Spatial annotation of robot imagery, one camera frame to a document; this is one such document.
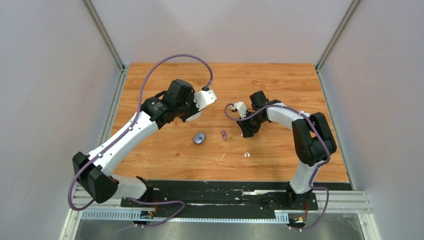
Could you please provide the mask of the white earbud charging case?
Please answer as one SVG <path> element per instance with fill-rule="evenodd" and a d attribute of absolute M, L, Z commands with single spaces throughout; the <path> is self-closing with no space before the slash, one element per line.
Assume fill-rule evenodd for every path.
<path fill-rule="evenodd" d="M 186 122 L 192 122 L 192 121 L 198 119 L 201 116 L 201 114 L 202 114 L 201 112 L 197 112 L 196 114 L 188 117 L 185 121 Z"/>

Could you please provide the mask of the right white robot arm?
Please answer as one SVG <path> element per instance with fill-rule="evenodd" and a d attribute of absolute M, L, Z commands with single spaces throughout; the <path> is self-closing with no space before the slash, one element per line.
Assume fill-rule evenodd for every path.
<path fill-rule="evenodd" d="M 299 163 L 289 181 L 285 201 L 290 208 L 298 209 L 312 193 L 313 182 L 321 167 L 337 150 L 328 121 L 321 112 L 307 113 L 280 100 L 269 100 L 263 91 L 257 91 L 249 98 L 250 108 L 243 102 L 231 106 L 231 111 L 239 114 L 236 123 L 244 138 L 253 137 L 265 122 L 278 123 L 292 131 Z"/>

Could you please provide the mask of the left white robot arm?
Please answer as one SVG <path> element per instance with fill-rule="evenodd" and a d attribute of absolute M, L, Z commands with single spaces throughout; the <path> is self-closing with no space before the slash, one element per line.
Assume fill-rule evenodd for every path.
<path fill-rule="evenodd" d="M 134 116 L 102 145 L 87 154 L 72 157 L 74 179 L 98 204 L 112 197 L 132 197 L 140 206 L 149 206 L 153 193 L 141 177 L 128 178 L 114 175 L 117 165 L 145 138 L 165 124 L 180 118 L 183 122 L 197 119 L 201 111 L 216 100 L 207 88 L 196 92 L 181 79 L 171 82 L 168 90 L 147 98 Z"/>

